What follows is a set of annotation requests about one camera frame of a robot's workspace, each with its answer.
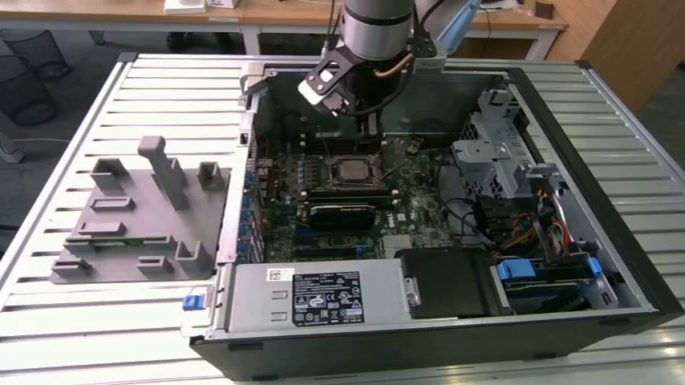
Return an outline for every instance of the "robotic arm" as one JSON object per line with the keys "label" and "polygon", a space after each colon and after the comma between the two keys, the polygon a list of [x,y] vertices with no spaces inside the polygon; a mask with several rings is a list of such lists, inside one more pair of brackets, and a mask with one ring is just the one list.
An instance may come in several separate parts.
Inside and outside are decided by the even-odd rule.
{"label": "robotic arm", "polygon": [[[408,83],[416,60],[436,54],[423,26],[443,3],[433,2],[419,20],[413,0],[345,1],[340,42],[299,85],[300,94],[320,111],[365,118],[389,104]],[[451,51],[479,5],[480,0],[466,0],[439,34]],[[401,76],[405,66],[407,74]]]}

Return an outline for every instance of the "slotted aluminum surface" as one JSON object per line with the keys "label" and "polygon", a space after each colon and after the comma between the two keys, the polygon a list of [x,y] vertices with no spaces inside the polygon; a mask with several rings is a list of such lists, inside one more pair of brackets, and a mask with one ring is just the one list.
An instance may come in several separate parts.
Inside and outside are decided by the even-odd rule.
{"label": "slotted aluminum surface", "polygon": [[[134,156],[137,138],[164,135],[168,153],[184,167],[194,167],[200,160],[231,166],[240,123],[240,68],[256,59],[315,63],[312,58],[292,57],[140,55],[133,64],[116,64],[0,265],[0,272],[10,272],[2,275],[0,291],[4,385],[231,383],[186,347],[178,332],[180,299],[212,280],[54,286],[46,277],[93,186],[85,172],[98,157],[118,156],[126,167],[148,167]],[[526,70],[671,290],[685,300],[682,172],[610,91],[591,72],[568,63],[453,63]],[[539,136],[535,141],[546,147]],[[675,384],[685,383],[683,362],[680,318],[560,359],[284,382]]]}

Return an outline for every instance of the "blue tab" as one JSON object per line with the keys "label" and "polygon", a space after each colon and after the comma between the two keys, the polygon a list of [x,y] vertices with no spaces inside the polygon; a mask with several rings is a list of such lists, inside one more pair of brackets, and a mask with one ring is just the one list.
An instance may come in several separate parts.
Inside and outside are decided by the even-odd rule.
{"label": "blue tab", "polygon": [[599,261],[596,260],[596,258],[590,257],[587,259],[587,265],[590,265],[591,273],[594,275],[599,275],[600,274],[600,265],[599,265]]}
{"label": "blue tab", "polygon": [[510,278],[534,278],[535,269],[527,259],[507,259],[496,265],[496,274],[503,281]]}
{"label": "blue tab", "polygon": [[182,310],[184,311],[204,310],[204,294],[186,295],[182,298]]}

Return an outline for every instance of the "power supply label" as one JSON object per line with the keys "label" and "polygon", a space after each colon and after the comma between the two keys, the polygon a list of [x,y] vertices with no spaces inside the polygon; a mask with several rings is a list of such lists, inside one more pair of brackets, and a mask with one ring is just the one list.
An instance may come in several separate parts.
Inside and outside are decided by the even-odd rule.
{"label": "power supply label", "polygon": [[296,327],[363,321],[359,271],[292,276],[292,323]]}

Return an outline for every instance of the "mesh wastebasket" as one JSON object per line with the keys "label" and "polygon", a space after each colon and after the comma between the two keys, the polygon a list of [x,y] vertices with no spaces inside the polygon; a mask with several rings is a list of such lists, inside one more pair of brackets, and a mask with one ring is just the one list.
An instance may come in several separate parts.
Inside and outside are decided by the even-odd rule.
{"label": "mesh wastebasket", "polygon": [[54,79],[68,73],[66,61],[48,30],[0,30],[0,39],[14,55],[30,59],[30,69],[40,79]]}
{"label": "mesh wastebasket", "polygon": [[0,56],[0,111],[21,126],[45,122],[56,105],[24,56]]}

